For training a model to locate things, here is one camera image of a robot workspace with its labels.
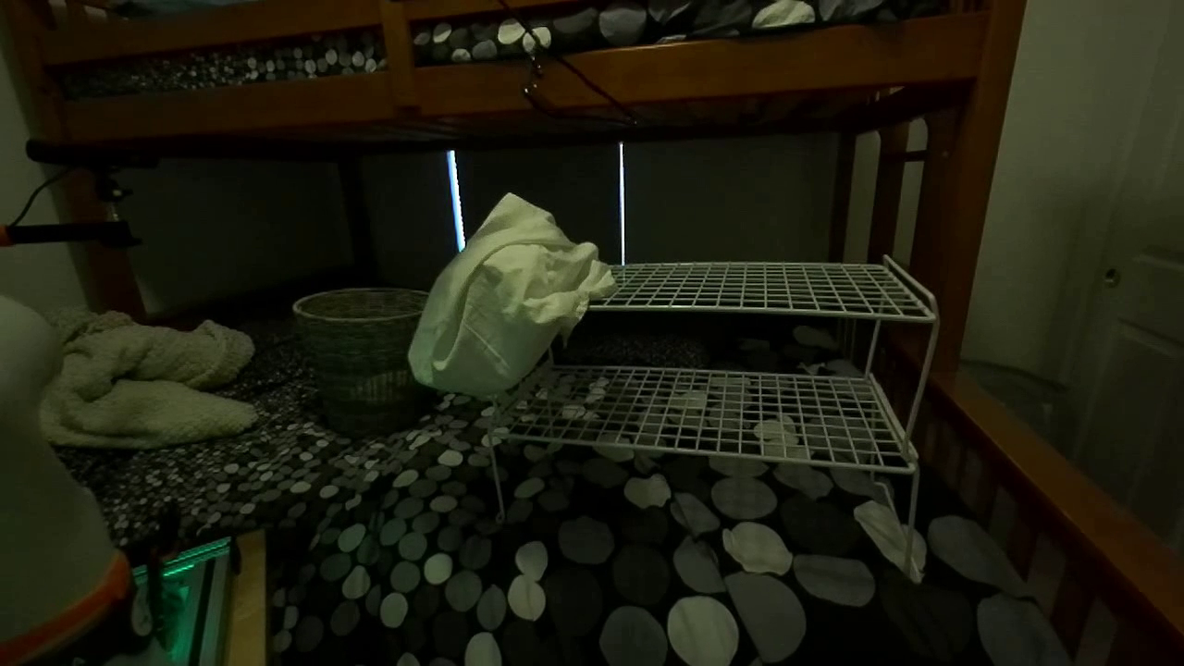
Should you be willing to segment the upper bunk spotted mattress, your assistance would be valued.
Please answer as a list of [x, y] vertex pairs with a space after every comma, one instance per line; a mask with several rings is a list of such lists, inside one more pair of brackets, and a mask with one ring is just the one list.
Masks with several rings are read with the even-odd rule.
[[492, 18], [435, 18], [411, 30], [419, 62], [541, 59], [666, 40], [767, 36], [845, 23], [941, 14], [950, 0], [594, 0], [571, 12], [519, 12], [497, 0]]

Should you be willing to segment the woven wicker basket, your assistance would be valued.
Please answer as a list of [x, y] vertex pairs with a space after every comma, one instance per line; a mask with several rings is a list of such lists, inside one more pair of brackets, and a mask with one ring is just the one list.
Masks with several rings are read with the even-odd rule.
[[422, 405], [406, 347], [424, 306], [422, 288], [323, 288], [293, 305], [302, 361], [329, 430], [380, 437]]

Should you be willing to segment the white cloth on rack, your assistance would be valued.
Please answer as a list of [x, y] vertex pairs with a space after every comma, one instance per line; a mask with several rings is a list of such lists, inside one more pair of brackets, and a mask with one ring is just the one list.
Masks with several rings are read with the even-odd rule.
[[492, 401], [514, 388], [594, 295], [619, 284], [591, 240], [503, 194], [467, 247], [435, 274], [406, 366], [419, 387]]

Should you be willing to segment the green lit box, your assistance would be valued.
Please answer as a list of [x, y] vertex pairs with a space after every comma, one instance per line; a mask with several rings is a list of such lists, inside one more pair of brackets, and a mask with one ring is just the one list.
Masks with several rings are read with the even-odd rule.
[[134, 619], [147, 630], [145, 666], [226, 666], [234, 540], [206, 540], [134, 570]]

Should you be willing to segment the black white spotted bedspread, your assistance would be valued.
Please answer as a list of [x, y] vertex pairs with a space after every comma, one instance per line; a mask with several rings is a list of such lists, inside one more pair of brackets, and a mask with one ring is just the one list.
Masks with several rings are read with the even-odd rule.
[[497, 408], [343, 441], [260, 324], [254, 430], [80, 447], [122, 548], [266, 540], [266, 666], [1068, 666], [993, 535], [920, 473], [528, 445]]

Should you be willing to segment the wooden bunk bed frame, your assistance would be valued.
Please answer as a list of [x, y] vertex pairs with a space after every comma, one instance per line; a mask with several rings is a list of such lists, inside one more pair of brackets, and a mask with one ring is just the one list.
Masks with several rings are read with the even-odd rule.
[[[897, 362], [930, 379], [920, 453], [943, 473], [977, 463], [977, 500], [1009, 495], [1009, 557], [1065, 551], [1054, 630], [1078, 643], [1107, 607], [1111, 666], [1184, 666], [1184, 562], [1068, 461], [1009, 419], [959, 366], [989, 182], [1003, 134], [1024, 0], [950, 0], [897, 25], [821, 25], [798, 36], [721, 36], [591, 47], [544, 62], [416, 59], [411, 30], [589, 0], [250, 0], [187, 18], [108, 18], [102, 0], [0, 0], [5, 54], [32, 110], [32, 149], [60, 160], [351, 154], [481, 140], [578, 140], [681, 131], [888, 131], [920, 119], [926, 157], [915, 271], [941, 299], [941, 341], [899, 341]], [[212, 93], [75, 99], [60, 73], [147, 62], [281, 36], [372, 35], [390, 67]]]

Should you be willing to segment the crumpled white towel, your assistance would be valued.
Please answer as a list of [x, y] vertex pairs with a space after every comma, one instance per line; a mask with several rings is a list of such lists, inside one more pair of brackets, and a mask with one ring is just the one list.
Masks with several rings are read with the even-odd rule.
[[147, 325], [122, 310], [64, 316], [60, 373], [42, 401], [42, 430], [64, 447], [168, 447], [234, 437], [260, 422], [231, 401], [254, 341], [221, 324]]

